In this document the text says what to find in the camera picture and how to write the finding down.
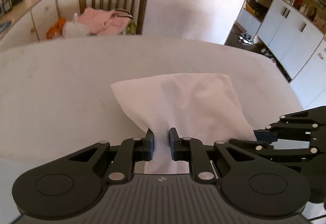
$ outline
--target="pile of clothes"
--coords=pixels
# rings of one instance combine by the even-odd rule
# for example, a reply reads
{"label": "pile of clothes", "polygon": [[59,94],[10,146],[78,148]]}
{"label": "pile of clothes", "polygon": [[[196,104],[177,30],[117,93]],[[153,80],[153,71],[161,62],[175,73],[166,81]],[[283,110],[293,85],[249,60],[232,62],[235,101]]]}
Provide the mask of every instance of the pile of clothes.
{"label": "pile of clothes", "polygon": [[87,7],[84,13],[74,14],[71,22],[65,18],[59,21],[47,32],[47,39],[58,37],[77,38],[85,36],[116,36],[119,34],[136,34],[136,24],[130,12],[124,9],[111,11],[95,10]]}

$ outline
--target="black cable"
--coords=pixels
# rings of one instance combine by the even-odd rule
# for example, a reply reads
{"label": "black cable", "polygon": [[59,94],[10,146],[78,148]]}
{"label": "black cable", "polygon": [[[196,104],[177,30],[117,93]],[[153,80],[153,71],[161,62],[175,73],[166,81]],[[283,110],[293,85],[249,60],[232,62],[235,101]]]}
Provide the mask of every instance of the black cable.
{"label": "black cable", "polygon": [[326,217],[326,215],[322,215],[322,216],[317,216],[317,217],[314,217],[313,219],[309,219],[308,221],[313,221],[313,220],[320,220],[322,218]]}

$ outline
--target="white cloth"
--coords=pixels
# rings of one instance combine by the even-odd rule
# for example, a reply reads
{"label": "white cloth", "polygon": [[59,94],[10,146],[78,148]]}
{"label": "white cloth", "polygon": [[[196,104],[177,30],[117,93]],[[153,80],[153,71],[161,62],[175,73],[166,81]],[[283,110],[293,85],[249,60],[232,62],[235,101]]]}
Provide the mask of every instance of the white cloth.
{"label": "white cloth", "polygon": [[143,131],[154,133],[153,160],[145,173],[187,173],[187,162],[171,160],[168,132],[198,138],[212,145],[216,140],[255,140],[242,114],[230,77],[218,73],[179,73],[112,84],[125,114]]}

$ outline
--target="ribbed gray panel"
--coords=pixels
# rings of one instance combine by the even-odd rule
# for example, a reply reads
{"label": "ribbed gray panel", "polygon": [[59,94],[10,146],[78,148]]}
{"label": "ribbed gray panel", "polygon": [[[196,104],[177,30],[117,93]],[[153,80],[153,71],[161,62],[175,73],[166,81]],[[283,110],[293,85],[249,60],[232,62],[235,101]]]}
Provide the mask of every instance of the ribbed gray panel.
{"label": "ribbed gray panel", "polygon": [[301,215],[285,220],[249,217],[228,205],[214,186],[196,183],[189,175],[135,175],[130,183],[110,187],[95,207],[79,216],[57,221],[22,216],[14,223],[307,224],[309,222]]}

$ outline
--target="orange bag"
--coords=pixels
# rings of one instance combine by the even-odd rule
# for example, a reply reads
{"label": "orange bag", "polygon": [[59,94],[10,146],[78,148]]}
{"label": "orange bag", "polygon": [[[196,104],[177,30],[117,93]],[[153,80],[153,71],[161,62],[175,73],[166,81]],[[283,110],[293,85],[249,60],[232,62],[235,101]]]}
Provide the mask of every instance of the orange bag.
{"label": "orange bag", "polygon": [[57,37],[62,36],[62,29],[63,26],[66,23],[66,18],[61,17],[54,26],[52,26],[47,32],[46,32],[46,39],[55,39]]}

